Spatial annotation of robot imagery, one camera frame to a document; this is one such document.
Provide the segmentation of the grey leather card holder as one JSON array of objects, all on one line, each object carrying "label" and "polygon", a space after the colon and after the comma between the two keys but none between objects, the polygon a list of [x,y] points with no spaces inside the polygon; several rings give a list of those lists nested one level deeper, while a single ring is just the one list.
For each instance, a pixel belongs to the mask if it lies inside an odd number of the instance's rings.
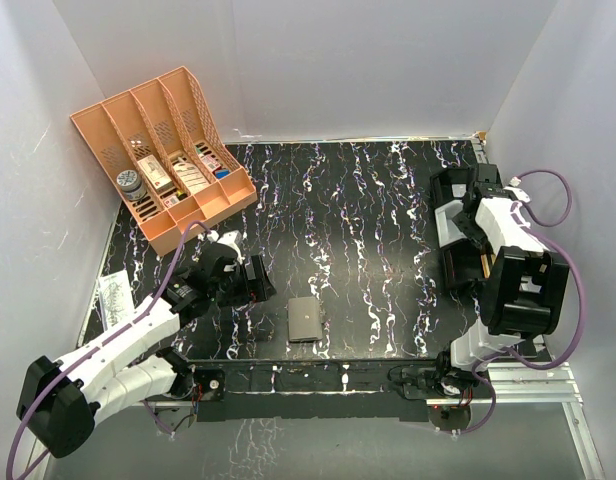
[{"label": "grey leather card holder", "polygon": [[323,338],[320,303],[316,297],[291,298],[287,309],[291,343],[314,342]]}]

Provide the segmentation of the black and white tray set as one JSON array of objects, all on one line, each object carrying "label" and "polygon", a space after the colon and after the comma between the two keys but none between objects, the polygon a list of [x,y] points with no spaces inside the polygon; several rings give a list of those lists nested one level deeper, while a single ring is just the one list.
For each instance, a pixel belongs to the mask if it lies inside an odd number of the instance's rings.
[{"label": "black and white tray set", "polygon": [[469,168],[449,167],[430,178],[440,263],[448,290],[463,289],[487,280],[483,276],[480,255],[494,254],[489,240],[484,248],[476,248],[452,222],[452,218],[462,209],[462,198],[453,197],[451,185],[467,185]]}]

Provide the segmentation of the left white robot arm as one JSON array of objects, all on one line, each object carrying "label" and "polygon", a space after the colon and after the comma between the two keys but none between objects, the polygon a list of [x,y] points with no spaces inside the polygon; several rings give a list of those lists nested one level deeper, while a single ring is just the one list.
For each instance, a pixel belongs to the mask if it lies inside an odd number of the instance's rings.
[{"label": "left white robot arm", "polygon": [[212,306],[241,307],[276,290],[261,256],[245,257],[237,231],[212,242],[199,259],[171,270],[127,319],[82,347],[27,369],[17,417],[56,458],[76,451],[104,420],[153,396],[190,395],[192,365],[159,343]]}]

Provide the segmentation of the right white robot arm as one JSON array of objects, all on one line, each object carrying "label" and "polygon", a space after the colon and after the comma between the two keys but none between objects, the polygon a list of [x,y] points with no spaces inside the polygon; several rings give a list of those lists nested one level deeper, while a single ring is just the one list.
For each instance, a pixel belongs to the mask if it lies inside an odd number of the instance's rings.
[{"label": "right white robot arm", "polygon": [[436,359],[435,388],[454,397],[486,368],[486,358],[558,324],[570,267],[530,234],[521,180],[503,183],[491,164],[449,167],[430,180],[445,287],[478,290],[479,317]]}]

